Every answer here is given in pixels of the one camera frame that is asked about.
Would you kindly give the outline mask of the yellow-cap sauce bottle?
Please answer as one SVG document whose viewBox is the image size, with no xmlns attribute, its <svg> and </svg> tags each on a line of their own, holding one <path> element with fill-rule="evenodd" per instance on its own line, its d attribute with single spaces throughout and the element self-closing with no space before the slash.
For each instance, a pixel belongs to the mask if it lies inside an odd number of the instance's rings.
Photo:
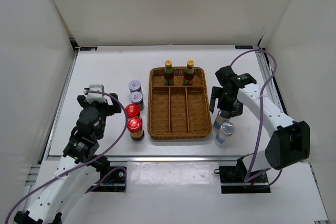
<svg viewBox="0 0 336 224">
<path fill-rule="evenodd" d="M 183 85 L 191 86 L 194 79 L 194 60 L 188 60 L 183 75 Z"/>
<path fill-rule="evenodd" d="M 174 85 L 174 69 L 172 67 L 172 61 L 166 60 L 164 67 L 164 80 L 167 86 Z"/>
</svg>

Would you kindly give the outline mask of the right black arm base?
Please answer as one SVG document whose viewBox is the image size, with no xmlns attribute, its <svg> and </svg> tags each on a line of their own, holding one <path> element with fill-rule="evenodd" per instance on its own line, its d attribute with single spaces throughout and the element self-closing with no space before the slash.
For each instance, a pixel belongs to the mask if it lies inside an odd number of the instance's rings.
<svg viewBox="0 0 336 224">
<path fill-rule="evenodd" d="M 268 194 L 271 193 L 268 186 L 267 174 L 264 173 L 249 182 L 238 175 L 235 166 L 220 166 L 214 169 L 214 174 L 219 175 L 222 194 Z"/>
</svg>

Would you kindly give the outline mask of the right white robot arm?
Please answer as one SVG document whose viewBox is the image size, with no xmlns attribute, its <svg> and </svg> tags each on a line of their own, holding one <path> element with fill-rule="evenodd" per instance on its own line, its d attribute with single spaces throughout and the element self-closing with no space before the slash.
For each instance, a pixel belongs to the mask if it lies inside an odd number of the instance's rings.
<svg viewBox="0 0 336 224">
<path fill-rule="evenodd" d="M 220 87 L 213 87 L 209 110 L 219 108 L 214 122 L 215 142 L 222 145 L 234 132 L 230 120 L 243 113 L 243 107 L 259 120 L 259 130 L 270 137 L 264 150 L 255 147 L 252 154 L 237 160 L 236 177 L 250 182 L 270 169 L 282 170 L 310 156 L 310 127 L 284 114 L 263 95 L 256 80 L 248 73 L 237 75 L 231 66 L 216 71 Z"/>
</svg>

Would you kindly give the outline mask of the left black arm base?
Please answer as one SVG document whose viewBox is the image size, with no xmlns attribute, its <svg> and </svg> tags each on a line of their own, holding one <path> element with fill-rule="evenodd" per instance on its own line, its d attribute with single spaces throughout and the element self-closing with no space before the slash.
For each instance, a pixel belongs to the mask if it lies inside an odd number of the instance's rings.
<svg viewBox="0 0 336 224">
<path fill-rule="evenodd" d="M 106 172 L 100 175 L 99 180 L 87 191 L 102 193 L 124 193 L 127 190 L 127 167 L 110 166 Z"/>
</svg>

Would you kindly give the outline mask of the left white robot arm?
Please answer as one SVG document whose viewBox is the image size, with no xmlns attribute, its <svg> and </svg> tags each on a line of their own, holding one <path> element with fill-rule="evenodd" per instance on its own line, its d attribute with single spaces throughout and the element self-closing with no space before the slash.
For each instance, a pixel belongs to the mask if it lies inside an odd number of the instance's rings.
<svg viewBox="0 0 336 224">
<path fill-rule="evenodd" d="M 48 182 L 24 196 L 27 199 L 40 191 L 25 211 L 16 213 L 14 223 L 65 223 L 84 194 L 109 180 L 113 172 L 126 171 L 124 167 L 112 167 L 104 153 L 95 154 L 104 136 L 106 118 L 125 111 L 117 94 L 87 88 L 77 100 L 82 111 L 57 169 Z"/>
</svg>

